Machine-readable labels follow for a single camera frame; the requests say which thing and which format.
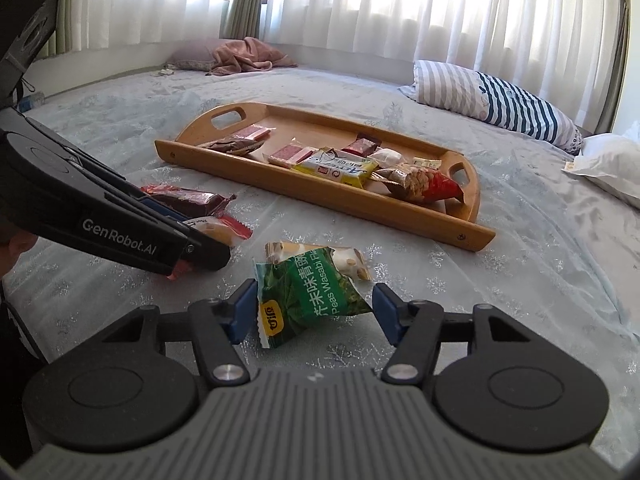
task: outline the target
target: blue striped pillowcase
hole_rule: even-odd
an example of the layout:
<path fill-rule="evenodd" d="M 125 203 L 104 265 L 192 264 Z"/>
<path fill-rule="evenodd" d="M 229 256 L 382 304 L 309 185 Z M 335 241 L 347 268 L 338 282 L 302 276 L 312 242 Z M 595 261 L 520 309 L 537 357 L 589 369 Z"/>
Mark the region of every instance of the blue striped pillowcase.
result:
<path fill-rule="evenodd" d="M 414 84 L 400 91 L 421 104 L 546 140 L 572 155 L 583 144 L 573 121 L 558 108 L 516 85 L 475 70 L 419 60 L 414 63 Z"/>

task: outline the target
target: yellow snack package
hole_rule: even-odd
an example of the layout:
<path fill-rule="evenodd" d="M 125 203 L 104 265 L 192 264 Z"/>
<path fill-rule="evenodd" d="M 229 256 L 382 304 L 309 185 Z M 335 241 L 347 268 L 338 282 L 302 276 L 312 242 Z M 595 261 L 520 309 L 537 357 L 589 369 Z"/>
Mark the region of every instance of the yellow snack package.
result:
<path fill-rule="evenodd" d="M 421 168 L 431 168 L 432 170 L 439 170 L 442 166 L 442 161 L 439 159 L 430 160 L 428 158 L 419 158 L 414 156 L 414 166 L 420 166 Z"/>
<path fill-rule="evenodd" d="M 363 189 L 378 163 L 333 148 L 321 148 L 292 169 Z"/>

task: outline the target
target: water bottle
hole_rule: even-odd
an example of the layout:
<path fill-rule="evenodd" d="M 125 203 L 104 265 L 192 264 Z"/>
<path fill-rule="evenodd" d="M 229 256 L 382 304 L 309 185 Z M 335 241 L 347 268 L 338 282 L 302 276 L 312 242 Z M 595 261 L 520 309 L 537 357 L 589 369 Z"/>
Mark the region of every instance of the water bottle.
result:
<path fill-rule="evenodd" d="M 44 94 L 42 92 L 34 92 L 33 94 L 29 94 L 18 101 L 18 111 L 20 113 L 25 113 L 28 110 L 32 110 L 33 108 L 37 108 L 43 104 Z"/>

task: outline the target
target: green curtain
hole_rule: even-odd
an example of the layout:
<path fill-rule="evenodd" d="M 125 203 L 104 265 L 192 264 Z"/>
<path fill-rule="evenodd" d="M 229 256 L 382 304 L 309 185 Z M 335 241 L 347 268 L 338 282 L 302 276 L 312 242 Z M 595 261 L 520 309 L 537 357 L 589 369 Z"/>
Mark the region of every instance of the green curtain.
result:
<path fill-rule="evenodd" d="M 38 58 L 64 54 L 71 50 L 71 0 L 59 0 L 56 31 L 42 47 Z"/>
<path fill-rule="evenodd" d="M 629 0 L 620 0 L 620 22 L 618 25 L 618 40 L 616 54 L 611 68 L 611 79 L 604 107 L 594 131 L 595 134 L 610 132 L 616 119 L 622 82 L 625 78 L 626 56 L 629 46 Z"/>
<path fill-rule="evenodd" d="M 233 0 L 224 37 L 231 40 L 244 40 L 247 36 L 257 38 L 260 33 L 261 5 L 262 0 Z"/>

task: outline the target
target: candy wrapper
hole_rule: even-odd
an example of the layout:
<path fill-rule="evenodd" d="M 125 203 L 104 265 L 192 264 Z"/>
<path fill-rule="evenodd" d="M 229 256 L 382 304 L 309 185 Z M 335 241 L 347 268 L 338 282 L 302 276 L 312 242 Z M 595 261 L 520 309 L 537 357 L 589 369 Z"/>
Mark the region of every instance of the candy wrapper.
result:
<path fill-rule="evenodd" d="M 396 152 L 391 148 L 378 148 L 369 158 L 375 160 L 380 168 L 390 168 L 406 162 L 402 153 Z"/>
<path fill-rule="evenodd" d="M 291 139 L 290 144 L 283 146 L 275 153 L 271 153 L 271 155 L 267 157 L 267 162 L 274 166 L 290 169 L 316 151 L 316 148 L 303 146 L 298 143 L 296 139 Z"/>
<path fill-rule="evenodd" d="M 238 137 L 239 139 L 262 140 L 269 135 L 272 129 L 275 128 L 267 128 L 265 126 L 261 126 L 260 124 L 252 124 L 251 126 L 247 126 L 242 130 L 236 131 L 231 136 Z"/>
<path fill-rule="evenodd" d="M 246 225 L 225 214 L 218 217 L 193 218 L 184 223 L 228 247 L 235 247 L 254 233 Z"/>
<path fill-rule="evenodd" d="M 369 158 L 333 148 L 322 148 L 293 169 L 363 189 L 364 183 L 377 167 L 378 163 Z"/>
<path fill-rule="evenodd" d="M 254 152 L 264 144 L 264 140 L 254 140 L 235 136 L 223 137 L 199 144 L 198 148 L 205 148 L 212 152 L 226 153 L 227 155 L 245 156 Z"/>
<path fill-rule="evenodd" d="M 263 348 L 276 348 L 314 325 L 319 317 L 371 312 L 348 278 L 319 248 L 279 264 L 256 264 L 258 334 Z"/>
<path fill-rule="evenodd" d="M 270 264 L 279 264 L 292 256 L 306 253 L 313 249 L 319 249 L 322 245 L 297 244 L 294 242 L 270 242 L 264 246 L 264 253 Z M 371 274 L 364 263 L 364 258 L 359 250 L 351 247 L 331 247 L 332 260 L 338 272 L 352 280 L 371 281 Z"/>
<path fill-rule="evenodd" d="M 440 166 L 442 166 L 442 161 L 438 158 L 434 160 L 430 158 L 419 158 L 418 156 L 414 156 L 414 166 L 431 168 L 432 170 L 439 170 Z"/>
<path fill-rule="evenodd" d="M 140 188 L 155 200 L 169 206 L 174 211 L 189 218 L 210 216 L 224 211 L 235 195 L 226 198 L 215 193 L 169 186 L 168 184 L 150 184 Z"/>
<path fill-rule="evenodd" d="M 369 156 L 380 147 L 380 144 L 380 140 L 375 137 L 358 134 L 356 140 L 341 151 L 351 153 L 351 155 Z"/>
<path fill-rule="evenodd" d="M 254 234 L 246 225 L 221 212 L 216 217 L 193 218 L 186 220 L 184 223 L 228 247 L 235 247 L 243 240 L 251 238 L 251 235 Z M 178 260 L 174 271 L 167 278 L 174 282 L 192 270 L 193 266 L 189 262 Z"/>
<path fill-rule="evenodd" d="M 464 202 L 458 183 L 431 168 L 400 164 L 393 168 L 377 170 L 372 179 L 382 182 L 393 196 L 414 203 L 431 203 L 447 198 Z"/>

